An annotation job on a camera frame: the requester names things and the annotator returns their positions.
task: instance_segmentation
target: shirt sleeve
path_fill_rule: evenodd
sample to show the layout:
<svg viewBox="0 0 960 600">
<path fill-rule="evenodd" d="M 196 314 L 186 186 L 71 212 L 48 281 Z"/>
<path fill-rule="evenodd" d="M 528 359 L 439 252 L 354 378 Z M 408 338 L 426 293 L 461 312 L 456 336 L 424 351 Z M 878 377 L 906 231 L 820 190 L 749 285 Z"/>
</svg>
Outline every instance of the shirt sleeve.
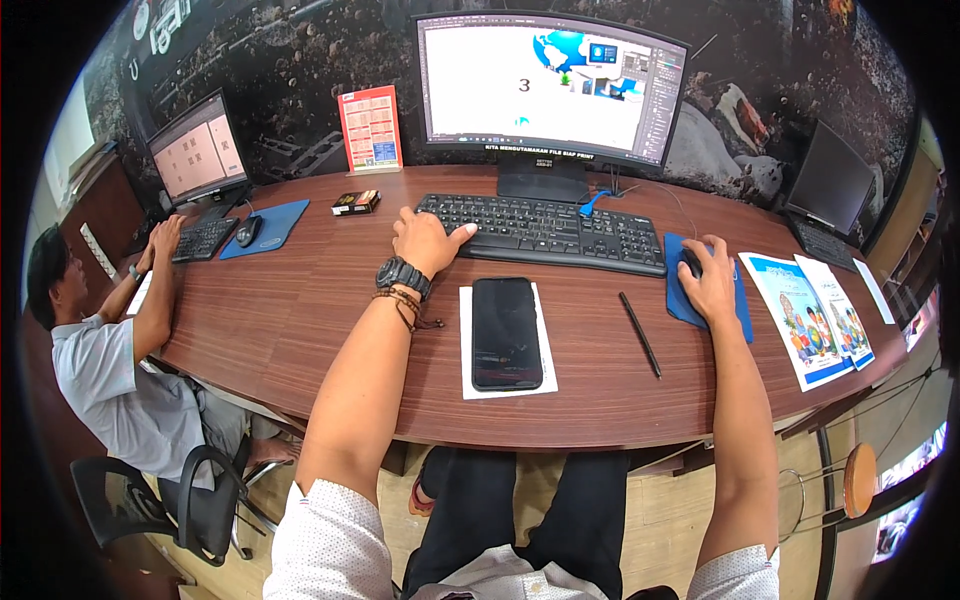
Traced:
<svg viewBox="0 0 960 600">
<path fill-rule="evenodd" d="M 718 556 L 693 574 L 687 600 L 780 598 L 780 549 L 767 560 L 763 544 Z"/>
<path fill-rule="evenodd" d="M 133 319 L 104 324 L 94 315 L 87 321 L 93 326 L 71 337 L 63 357 L 74 384 L 91 402 L 135 391 Z"/>
<path fill-rule="evenodd" d="M 344 486 L 318 479 L 304 497 L 293 483 L 272 554 L 264 600 L 393 598 L 380 513 Z"/>
</svg>

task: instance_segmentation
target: small box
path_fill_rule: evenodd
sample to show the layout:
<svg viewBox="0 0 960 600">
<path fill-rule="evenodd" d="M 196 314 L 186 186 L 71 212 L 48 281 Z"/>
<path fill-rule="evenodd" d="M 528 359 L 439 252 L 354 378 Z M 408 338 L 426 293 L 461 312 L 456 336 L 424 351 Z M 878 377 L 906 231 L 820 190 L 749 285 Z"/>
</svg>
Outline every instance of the small box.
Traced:
<svg viewBox="0 0 960 600">
<path fill-rule="evenodd" d="M 333 203 L 330 210 L 334 217 L 353 214 L 367 214 L 376 210 L 380 204 L 380 190 L 369 189 L 366 192 L 349 192 Z"/>
</svg>

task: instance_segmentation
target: bar stool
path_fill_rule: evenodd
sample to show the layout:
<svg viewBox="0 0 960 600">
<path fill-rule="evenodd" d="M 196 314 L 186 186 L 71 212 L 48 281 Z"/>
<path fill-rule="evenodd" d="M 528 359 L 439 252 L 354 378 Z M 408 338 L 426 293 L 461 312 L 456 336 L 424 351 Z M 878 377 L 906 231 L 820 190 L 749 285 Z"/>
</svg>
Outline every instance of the bar stool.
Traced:
<svg viewBox="0 0 960 600">
<path fill-rule="evenodd" d="M 789 532 L 780 536 L 780 543 L 787 541 L 791 536 L 801 534 L 807 531 L 817 531 L 830 525 L 822 524 L 815 527 L 797 530 L 800 524 L 806 520 L 825 515 L 828 511 L 823 511 L 817 515 L 804 516 L 806 508 L 806 487 L 810 481 L 816 481 L 829 477 L 835 473 L 842 472 L 843 475 L 843 510 L 847 518 L 857 518 L 863 516 L 870 508 L 870 503 L 874 499 L 876 492 L 876 455 L 874 449 L 869 444 L 857 444 L 846 459 L 837 461 L 825 468 L 819 468 L 809 473 L 798 473 L 792 468 L 786 468 L 780 474 L 790 473 L 797 478 L 795 483 L 782 486 L 780 490 L 787 490 L 800 486 L 801 505 L 800 513 L 797 515 L 797 521 Z"/>
</svg>

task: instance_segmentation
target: hand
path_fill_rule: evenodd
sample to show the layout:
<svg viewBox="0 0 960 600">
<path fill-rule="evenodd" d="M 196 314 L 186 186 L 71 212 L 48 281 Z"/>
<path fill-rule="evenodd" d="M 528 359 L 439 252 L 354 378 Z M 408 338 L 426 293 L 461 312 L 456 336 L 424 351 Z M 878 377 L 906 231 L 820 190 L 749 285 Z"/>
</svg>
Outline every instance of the hand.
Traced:
<svg viewBox="0 0 960 600">
<path fill-rule="evenodd" d="M 467 223 L 447 237 L 437 215 L 429 212 L 414 214 L 409 206 L 404 206 L 400 209 L 400 220 L 394 223 L 394 252 L 423 276 L 433 279 L 450 264 L 457 250 L 476 230 L 476 224 Z"/>
<path fill-rule="evenodd" d="M 715 235 L 705 235 L 704 241 L 713 246 L 713 256 L 702 242 L 689 239 L 682 242 L 685 248 L 693 250 L 700 259 L 703 275 L 697 279 L 686 263 L 681 262 L 677 267 L 677 277 L 690 298 L 690 303 L 713 329 L 714 324 L 736 319 L 733 258 L 727 257 L 727 242 L 723 239 Z"/>
<path fill-rule="evenodd" d="M 154 246 L 154 238 L 156 237 L 156 231 L 159 228 L 154 226 L 150 231 L 150 239 L 147 241 L 147 248 L 144 249 L 143 253 L 140 254 L 140 259 L 136 261 L 136 270 L 141 275 L 146 274 L 154 267 L 154 252 L 156 250 Z"/>
<path fill-rule="evenodd" d="M 170 260 L 180 243 L 180 227 L 186 219 L 183 215 L 171 215 L 169 219 L 156 226 L 150 234 L 157 259 Z"/>
</svg>

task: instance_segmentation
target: wooden desk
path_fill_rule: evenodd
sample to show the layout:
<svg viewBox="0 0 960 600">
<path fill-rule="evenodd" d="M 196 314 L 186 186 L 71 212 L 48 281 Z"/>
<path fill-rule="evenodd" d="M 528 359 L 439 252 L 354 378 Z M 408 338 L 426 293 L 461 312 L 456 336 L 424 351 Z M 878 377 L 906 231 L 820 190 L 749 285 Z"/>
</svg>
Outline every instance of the wooden desk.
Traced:
<svg viewBox="0 0 960 600">
<path fill-rule="evenodd" d="M 690 236 L 678 201 L 651 181 L 597 208 L 653 219 L 662 235 Z M 342 193 L 379 188 L 373 215 L 335 218 Z M 670 189 L 698 232 L 727 239 L 731 252 L 789 258 L 800 247 L 779 217 L 681 187 Z M 492 167 L 408 167 L 401 173 L 342 174 L 258 189 L 254 205 L 311 200 L 278 251 L 180 267 L 174 335 L 161 358 L 239 396 L 306 418 L 324 374 L 373 291 L 393 249 L 399 208 L 428 192 L 494 194 Z M 246 215 L 245 207 L 235 209 Z M 754 282 L 744 277 L 754 323 L 751 345 L 774 420 L 858 392 L 906 360 L 900 332 L 883 324 L 859 274 L 833 269 L 856 306 L 877 359 L 860 372 L 802 394 Z M 527 276 L 538 284 L 560 390 L 556 394 L 464 401 L 457 288 L 483 276 Z M 640 447 L 692 441 L 711 432 L 715 373 L 709 334 L 666 313 L 665 280 L 590 269 L 457 258 L 440 273 L 426 316 L 446 327 L 418 331 L 410 351 L 396 437 L 413 442 L 527 450 Z M 617 293 L 630 297 L 660 361 L 657 380 Z"/>
</svg>

